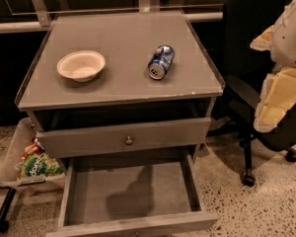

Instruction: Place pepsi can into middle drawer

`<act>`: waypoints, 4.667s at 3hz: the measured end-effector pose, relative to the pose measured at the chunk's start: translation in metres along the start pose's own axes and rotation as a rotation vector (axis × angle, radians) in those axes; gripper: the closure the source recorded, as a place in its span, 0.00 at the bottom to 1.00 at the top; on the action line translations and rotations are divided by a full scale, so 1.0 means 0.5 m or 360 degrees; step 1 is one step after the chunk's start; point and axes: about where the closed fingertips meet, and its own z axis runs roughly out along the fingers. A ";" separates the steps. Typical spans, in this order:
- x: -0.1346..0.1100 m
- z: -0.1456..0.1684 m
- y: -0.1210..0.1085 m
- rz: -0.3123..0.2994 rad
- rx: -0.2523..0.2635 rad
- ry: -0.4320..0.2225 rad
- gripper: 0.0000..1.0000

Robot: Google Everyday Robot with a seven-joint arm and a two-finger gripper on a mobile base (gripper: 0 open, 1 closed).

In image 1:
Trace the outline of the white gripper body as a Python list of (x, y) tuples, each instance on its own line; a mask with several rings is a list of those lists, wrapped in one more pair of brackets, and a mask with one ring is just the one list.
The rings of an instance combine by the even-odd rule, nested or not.
[(291, 1), (274, 24), (271, 59), (284, 66), (296, 67), (296, 0)]

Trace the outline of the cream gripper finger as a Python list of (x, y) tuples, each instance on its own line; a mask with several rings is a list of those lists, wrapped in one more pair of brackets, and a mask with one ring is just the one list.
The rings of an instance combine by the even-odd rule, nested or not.
[(255, 130), (272, 131), (295, 104), (296, 68), (285, 67), (275, 75), (268, 74), (263, 81), (255, 113)]
[(250, 48), (258, 51), (270, 50), (271, 36), (274, 26), (267, 28), (262, 34), (252, 40)]

